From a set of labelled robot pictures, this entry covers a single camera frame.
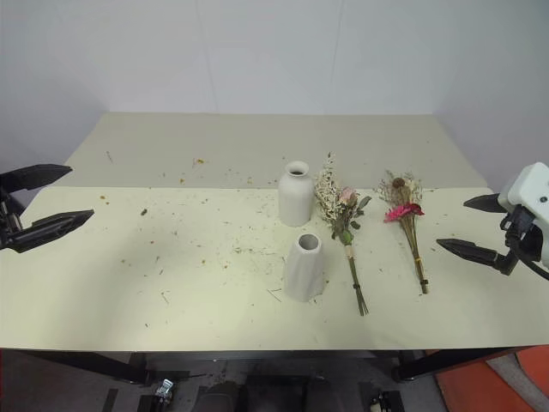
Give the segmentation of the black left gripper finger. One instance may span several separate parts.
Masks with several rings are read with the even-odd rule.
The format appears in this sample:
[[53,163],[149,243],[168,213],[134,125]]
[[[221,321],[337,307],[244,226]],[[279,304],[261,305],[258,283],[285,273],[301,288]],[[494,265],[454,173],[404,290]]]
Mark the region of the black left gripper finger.
[[32,250],[76,230],[93,214],[92,209],[63,212],[34,221],[30,227],[22,226],[22,230],[13,234],[10,241],[1,241],[1,249],[10,249],[18,253]]
[[71,172],[71,167],[55,164],[38,164],[23,167],[2,173],[1,187],[6,192],[30,191],[50,185]]

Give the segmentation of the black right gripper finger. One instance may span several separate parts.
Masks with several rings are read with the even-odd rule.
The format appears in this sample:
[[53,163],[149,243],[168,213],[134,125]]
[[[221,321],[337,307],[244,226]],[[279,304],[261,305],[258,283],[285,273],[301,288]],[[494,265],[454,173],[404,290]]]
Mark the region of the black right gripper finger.
[[484,212],[507,212],[508,210],[499,202],[499,193],[492,193],[473,197],[463,203],[464,207]]
[[518,257],[512,251],[502,255],[495,250],[461,239],[437,239],[437,243],[459,258],[490,266],[503,275],[509,275],[518,263]]

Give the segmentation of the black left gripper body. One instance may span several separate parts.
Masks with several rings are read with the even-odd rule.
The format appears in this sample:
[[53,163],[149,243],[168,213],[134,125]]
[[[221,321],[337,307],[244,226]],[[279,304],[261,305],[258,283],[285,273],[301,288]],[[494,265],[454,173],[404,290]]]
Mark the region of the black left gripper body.
[[1,241],[10,241],[13,234],[22,230],[21,213],[22,204],[1,188]]

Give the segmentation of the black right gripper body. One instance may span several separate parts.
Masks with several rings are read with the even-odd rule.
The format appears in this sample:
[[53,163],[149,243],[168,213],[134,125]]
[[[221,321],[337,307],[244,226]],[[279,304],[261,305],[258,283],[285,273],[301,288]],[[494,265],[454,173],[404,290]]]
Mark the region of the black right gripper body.
[[510,247],[509,239],[518,239],[519,250],[532,261],[541,260],[543,233],[534,224],[535,216],[522,205],[516,205],[500,222],[505,231],[505,244]]

